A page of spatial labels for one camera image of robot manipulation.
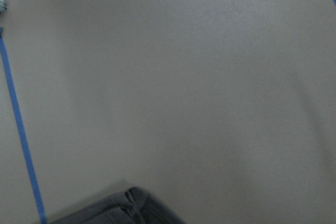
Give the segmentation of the brown t-shirt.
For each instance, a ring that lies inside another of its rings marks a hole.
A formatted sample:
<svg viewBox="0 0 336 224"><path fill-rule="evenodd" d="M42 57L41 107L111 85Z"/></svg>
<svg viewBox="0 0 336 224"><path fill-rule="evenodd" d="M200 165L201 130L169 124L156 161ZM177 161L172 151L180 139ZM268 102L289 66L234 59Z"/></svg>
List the brown t-shirt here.
<svg viewBox="0 0 336 224"><path fill-rule="evenodd" d="M54 223L164 223L182 224L183 221L150 192L132 187L95 202Z"/></svg>

